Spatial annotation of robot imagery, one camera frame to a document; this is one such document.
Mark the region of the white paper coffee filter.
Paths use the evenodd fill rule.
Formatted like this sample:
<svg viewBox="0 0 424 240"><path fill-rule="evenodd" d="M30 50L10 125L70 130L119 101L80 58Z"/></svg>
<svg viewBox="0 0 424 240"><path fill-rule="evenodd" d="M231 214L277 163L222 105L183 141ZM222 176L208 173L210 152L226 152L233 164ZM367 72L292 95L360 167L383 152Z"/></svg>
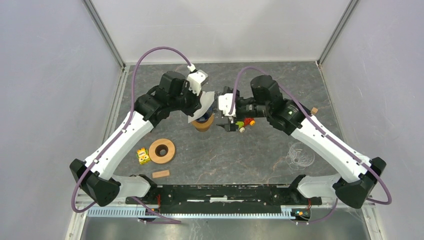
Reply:
<svg viewBox="0 0 424 240"><path fill-rule="evenodd" d="M212 105L215 100L215 92L214 91L208 91L202 92L202 97L200 99L200 103L202 105L201 109L197 110L194 113L194 116L188 116L188 123L191 123L193 121L196 121L198 118L200 118L203 114L207 112L213 112Z"/></svg>

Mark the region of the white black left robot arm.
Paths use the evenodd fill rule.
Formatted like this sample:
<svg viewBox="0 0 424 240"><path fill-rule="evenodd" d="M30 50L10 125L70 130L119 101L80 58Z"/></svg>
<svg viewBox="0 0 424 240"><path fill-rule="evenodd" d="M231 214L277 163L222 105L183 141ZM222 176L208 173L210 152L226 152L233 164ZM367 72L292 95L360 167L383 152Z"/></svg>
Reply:
<svg viewBox="0 0 424 240"><path fill-rule="evenodd" d="M139 197L145 204L153 203L157 190L142 176L119 176L114 172L133 146L171 112L181 111L192 120L209 108L202 85L208 75L195 70L188 76L168 71L158 85L141 95L131 106L121 126L85 160L75 159L69 168L77 182L94 202L104 207L116 198Z"/></svg>

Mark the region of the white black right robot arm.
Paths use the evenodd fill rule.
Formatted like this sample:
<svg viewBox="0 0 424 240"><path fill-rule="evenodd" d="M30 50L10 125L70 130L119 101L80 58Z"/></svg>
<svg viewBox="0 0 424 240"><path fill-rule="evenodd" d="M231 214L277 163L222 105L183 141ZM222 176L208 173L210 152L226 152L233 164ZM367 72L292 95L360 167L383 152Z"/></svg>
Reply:
<svg viewBox="0 0 424 240"><path fill-rule="evenodd" d="M250 82L253 96L244 98L236 88L225 87L217 99L217 108L227 132L237 130L237 122L246 118L265 118L275 129L302 142L315 151L335 170L327 176L301 175L289 189L289 199L302 204L310 198L336 198L359 209L370 200L376 185L382 185L381 174L386 162L370 158L348 146L331 133L287 89L269 75Z"/></svg>

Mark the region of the clear glass coffee dripper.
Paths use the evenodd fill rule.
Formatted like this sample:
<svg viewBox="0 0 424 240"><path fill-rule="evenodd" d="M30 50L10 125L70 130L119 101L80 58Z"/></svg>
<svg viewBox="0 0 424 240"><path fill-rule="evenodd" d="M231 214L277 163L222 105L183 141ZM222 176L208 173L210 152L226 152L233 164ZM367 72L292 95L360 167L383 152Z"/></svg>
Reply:
<svg viewBox="0 0 424 240"><path fill-rule="evenodd" d="M300 171L310 167L316 156L310 147L302 142L290 142L285 157L288 167Z"/></svg>

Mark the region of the wooden ring dripper stand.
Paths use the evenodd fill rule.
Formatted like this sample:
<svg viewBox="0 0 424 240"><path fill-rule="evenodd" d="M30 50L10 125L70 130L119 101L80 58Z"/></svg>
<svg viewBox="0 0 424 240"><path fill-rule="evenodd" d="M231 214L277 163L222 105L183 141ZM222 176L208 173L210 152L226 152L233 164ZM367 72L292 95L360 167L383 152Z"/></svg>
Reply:
<svg viewBox="0 0 424 240"><path fill-rule="evenodd" d="M208 120L207 121L205 121L205 122L202 122L202 123L200 123L200 122L198 122L198 121L193 121L191 124L195 127L195 129L198 131L198 132L206 132L206 131L208 131L209 130L209 128L211 127L211 125L213 124L213 122L214 122L214 118L215 118L215 116L214 116L214 114L212 114L209 118L208 118Z"/></svg>

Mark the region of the blue plastic coffee dripper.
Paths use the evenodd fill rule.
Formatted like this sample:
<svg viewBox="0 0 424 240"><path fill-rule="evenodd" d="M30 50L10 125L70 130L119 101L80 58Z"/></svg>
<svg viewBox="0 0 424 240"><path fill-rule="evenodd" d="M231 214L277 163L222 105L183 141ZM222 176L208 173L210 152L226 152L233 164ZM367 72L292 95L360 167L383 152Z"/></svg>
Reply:
<svg viewBox="0 0 424 240"><path fill-rule="evenodd" d="M196 121L198 123L205 123L211 118L212 115L213 115L213 112L206 112L201 117L199 117Z"/></svg>

